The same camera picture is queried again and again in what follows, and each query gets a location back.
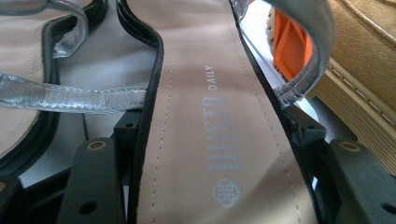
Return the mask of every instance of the silver strap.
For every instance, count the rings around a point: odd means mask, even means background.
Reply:
[[[0,73],[0,106],[71,113],[115,113],[142,108],[146,89],[88,91],[36,83]]]
[[[77,0],[0,0],[0,15],[33,15],[45,8],[67,11],[77,18],[76,26],[55,45],[52,55],[53,58],[71,56],[88,35],[88,19]]]

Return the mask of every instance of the screw hole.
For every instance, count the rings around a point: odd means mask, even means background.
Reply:
[[[97,202],[88,202],[84,203],[80,208],[79,208],[79,213],[82,214],[83,216],[87,216],[94,212],[96,210],[96,207],[98,206]]]
[[[132,124],[132,123],[124,124],[124,128],[133,128],[133,127],[134,127],[134,124]]]
[[[393,215],[396,215],[396,206],[394,206],[394,205],[392,205],[390,203],[381,203],[381,207],[385,211],[387,211],[387,212],[389,212],[389,213],[391,213]]]
[[[361,150],[361,148],[358,146],[358,145],[356,145],[356,144],[352,144],[352,143],[348,143],[348,142],[342,142],[342,143],[340,143],[340,146],[343,148],[343,149],[346,149],[346,150],[349,150],[349,151],[360,151]]]
[[[106,147],[105,141],[94,141],[87,145],[89,151],[98,151]]]

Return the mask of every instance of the tan shoe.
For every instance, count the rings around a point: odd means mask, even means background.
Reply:
[[[329,0],[337,41],[320,98],[396,175],[396,1]]]

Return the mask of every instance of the metal rivet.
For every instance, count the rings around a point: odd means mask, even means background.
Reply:
[[[341,142],[340,147],[352,152],[361,151],[361,147],[359,145],[350,142]]]
[[[102,150],[105,147],[106,147],[105,141],[94,141],[87,145],[87,149],[89,151],[98,151],[98,150]]]
[[[6,183],[0,181],[0,192],[6,188]]]

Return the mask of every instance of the grey strap lining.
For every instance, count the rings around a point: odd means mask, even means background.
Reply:
[[[323,76],[335,43],[335,23],[327,0],[265,0],[305,28],[313,40],[306,67],[289,83],[274,89],[283,108],[309,93]]]
[[[0,73],[0,106],[105,114],[142,108],[145,95],[142,88],[89,91]]]

